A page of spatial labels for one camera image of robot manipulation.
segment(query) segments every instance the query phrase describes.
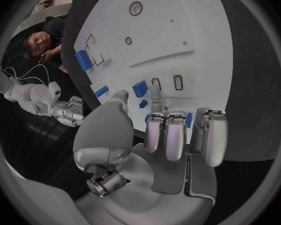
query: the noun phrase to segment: black floor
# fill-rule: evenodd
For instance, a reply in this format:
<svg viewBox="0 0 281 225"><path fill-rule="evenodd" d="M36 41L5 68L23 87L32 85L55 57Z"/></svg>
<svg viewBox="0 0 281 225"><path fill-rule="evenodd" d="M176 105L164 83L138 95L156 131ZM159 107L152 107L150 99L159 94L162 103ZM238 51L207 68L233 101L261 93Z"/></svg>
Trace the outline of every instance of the black floor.
<svg viewBox="0 0 281 225"><path fill-rule="evenodd" d="M281 72L273 48L238 0L221 1L233 42L233 77L226 109L231 129L227 160L215 170L218 195L206 225L218 224L253 194L267 174L281 138ZM63 100L80 95L68 75L52 69L51 81L60 84ZM0 94L0 140L7 160L24 177L61 188L74 200L88 191L88 176L73 159L76 132L77 128L64 126L53 117L25 112ZM140 142L135 137L133 143Z"/></svg>

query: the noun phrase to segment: black shirt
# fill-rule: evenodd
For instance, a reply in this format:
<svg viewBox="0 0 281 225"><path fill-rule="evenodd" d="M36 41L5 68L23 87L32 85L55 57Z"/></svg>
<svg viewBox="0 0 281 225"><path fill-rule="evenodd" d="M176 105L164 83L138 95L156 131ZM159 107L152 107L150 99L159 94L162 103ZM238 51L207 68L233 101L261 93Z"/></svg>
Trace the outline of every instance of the black shirt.
<svg viewBox="0 0 281 225"><path fill-rule="evenodd" d="M48 50L53 50L62 43L65 25L66 20L56 17L49 21L48 24L44 27L43 31L49 34L51 37L51 44L48 46ZM63 63L61 55L57 54L53 56L51 60L48 61L48 63L59 68Z"/></svg>

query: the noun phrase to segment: hole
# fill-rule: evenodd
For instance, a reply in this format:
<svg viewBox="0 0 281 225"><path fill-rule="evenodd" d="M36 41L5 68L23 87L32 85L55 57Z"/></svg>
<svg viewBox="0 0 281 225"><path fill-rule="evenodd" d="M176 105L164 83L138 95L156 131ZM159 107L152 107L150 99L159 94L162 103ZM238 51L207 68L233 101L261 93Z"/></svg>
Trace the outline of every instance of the hole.
<svg viewBox="0 0 281 225"><path fill-rule="evenodd" d="M131 38L130 37L126 37L126 44L130 45L132 44Z"/></svg>
<svg viewBox="0 0 281 225"><path fill-rule="evenodd" d="M129 7L129 12L132 16L139 15L142 12L142 10L143 10L143 5L138 1L133 2Z"/></svg>

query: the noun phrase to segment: black hair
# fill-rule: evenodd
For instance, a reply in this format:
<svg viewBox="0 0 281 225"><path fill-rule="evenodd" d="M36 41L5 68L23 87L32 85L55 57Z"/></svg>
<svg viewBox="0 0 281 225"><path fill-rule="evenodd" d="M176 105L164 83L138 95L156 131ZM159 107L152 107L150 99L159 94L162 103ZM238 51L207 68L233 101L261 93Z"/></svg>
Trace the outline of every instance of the black hair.
<svg viewBox="0 0 281 225"><path fill-rule="evenodd" d="M30 35L29 37L27 37L24 42L23 42L23 55L26 59L31 59L31 53L30 53L30 45L28 40L30 39L32 35Z"/></svg>

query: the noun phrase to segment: white robot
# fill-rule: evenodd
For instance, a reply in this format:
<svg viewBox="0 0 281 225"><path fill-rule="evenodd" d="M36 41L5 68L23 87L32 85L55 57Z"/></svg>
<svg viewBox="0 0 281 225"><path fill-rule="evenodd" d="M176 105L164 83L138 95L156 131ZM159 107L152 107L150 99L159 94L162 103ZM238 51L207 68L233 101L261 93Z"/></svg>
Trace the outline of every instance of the white robot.
<svg viewBox="0 0 281 225"><path fill-rule="evenodd" d="M77 167L89 174L90 192L75 201L92 225L202 225L217 196L214 167L224 159L225 111L199 108L190 144L186 113L164 112L160 88L150 87L151 114L144 143L133 147L134 127L125 90L87 117L83 100L58 101L61 89L27 84L0 72L0 93L26 111L80 126L74 139Z"/></svg>

